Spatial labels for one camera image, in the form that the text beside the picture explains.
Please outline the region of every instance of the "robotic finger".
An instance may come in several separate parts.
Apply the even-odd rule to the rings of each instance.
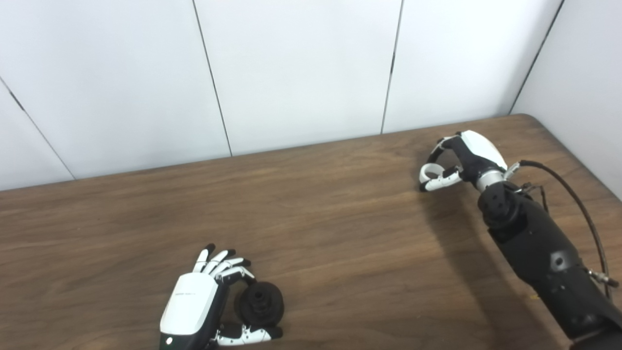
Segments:
[[[258,328],[243,324],[225,323],[220,326],[216,341],[220,346],[261,343],[283,337],[280,327]]]

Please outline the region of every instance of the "white wall panel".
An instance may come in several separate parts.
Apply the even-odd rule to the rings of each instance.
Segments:
[[[536,117],[622,199],[622,2],[564,2],[513,113]]]
[[[406,0],[384,132],[505,115],[560,0]]]
[[[191,1],[1,1],[0,48],[76,177],[229,155]]]
[[[197,0],[233,154],[380,132],[399,0]]]
[[[0,191],[72,179],[0,82]]]

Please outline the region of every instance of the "wood grain tabletop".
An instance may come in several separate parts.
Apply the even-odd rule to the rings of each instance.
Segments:
[[[486,232],[478,192],[415,190],[436,141],[468,129],[508,164],[566,178],[622,277],[621,202],[535,119],[505,116],[0,192],[0,349],[157,349],[175,282],[210,242],[285,298],[284,337],[245,350],[567,349]],[[564,189],[538,169],[514,180],[545,185],[598,268]]]

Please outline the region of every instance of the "white finger segment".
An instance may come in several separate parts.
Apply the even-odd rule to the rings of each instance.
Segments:
[[[214,268],[216,268],[216,266],[218,266],[218,264],[220,264],[220,262],[227,257],[227,255],[229,255],[228,250],[223,250],[222,252],[218,253],[213,259],[210,260],[210,262],[207,263],[207,266],[205,266],[205,268],[203,269],[203,273],[212,272]]]

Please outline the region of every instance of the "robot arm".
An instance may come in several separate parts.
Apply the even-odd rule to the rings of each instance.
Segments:
[[[445,149],[454,150],[461,162],[451,171],[441,171],[435,163]],[[622,313],[594,284],[593,272],[542,206],[508,181],[517,168],[508,170],[484,136],[464,131],[439,141],[421,169],[420,189],[451,186],[458,182],[455,176],[472,183],[481,192],[478,208],[488,232],[516,275],[536,290],[575,341],[571,349],[622,349]],[[438,177],[431,179],[426,173]]]

